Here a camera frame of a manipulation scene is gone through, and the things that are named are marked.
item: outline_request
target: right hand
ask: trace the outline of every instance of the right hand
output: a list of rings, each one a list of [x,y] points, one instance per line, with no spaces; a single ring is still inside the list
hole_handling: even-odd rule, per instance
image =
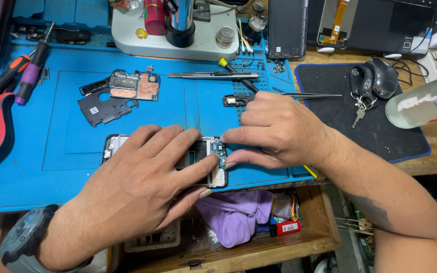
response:
[[[226,169],[252,163],[269,169],[300,165],[320,167],[336,148],[336,130],[290,96],[258,92],[241,117],[242,127],[229,129],[224,143],[260,146],[240,149],[225,160]]]

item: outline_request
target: black mouse pad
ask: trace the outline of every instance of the black mouse pad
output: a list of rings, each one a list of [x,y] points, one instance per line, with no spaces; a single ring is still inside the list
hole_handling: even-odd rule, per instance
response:
[[[352,129],[358,107],[350,96],[349,72],[355,65],[359,64],[298,65],[295,74],[301,92],[343,95],[337,99],[307,100],[307,107],[326,125],[390,163],[430,154],[431,147],[419,127],[401,129],[387,119],[387,100],[377,100],[377,106],[365,111],[364,118]],[[401,93],[398,86],[395,95]]]

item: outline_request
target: qr code sticker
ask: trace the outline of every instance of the qr code sticker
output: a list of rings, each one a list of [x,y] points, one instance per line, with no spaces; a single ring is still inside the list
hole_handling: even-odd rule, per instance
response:
[[[90,110],[90,113],[92,113],[92,115],[94,115],[95,113],[99,112],[99,110],[97,110],[97,107],[93,107],[93,108],[91,108],[89,110]]]

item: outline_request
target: key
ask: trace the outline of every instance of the key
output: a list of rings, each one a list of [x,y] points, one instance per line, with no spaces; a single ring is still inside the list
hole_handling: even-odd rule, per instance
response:
[[[357,117],[355,118],[355,122],[352,125],[352,129],[355,128],[355,125],[357,124],[358,121],[360,121],[360,119],[363,119],[365,115],[365,109],[362,108],[362,106],[360,106],[357,110]]]

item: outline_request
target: barcode sticker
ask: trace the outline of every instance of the barcode sticker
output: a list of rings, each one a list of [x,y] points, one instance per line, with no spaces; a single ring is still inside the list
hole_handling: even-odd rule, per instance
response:
[[[298,229],[298,223],[287,224],[282,226],[282,232]]]
[[[93,108],[91,108],[89,110],[90,110],[90,113],[92,113],[92,115],[94,115],[95,113],[99,112],[99,110],[97,110],[97,107],[93,107]]]

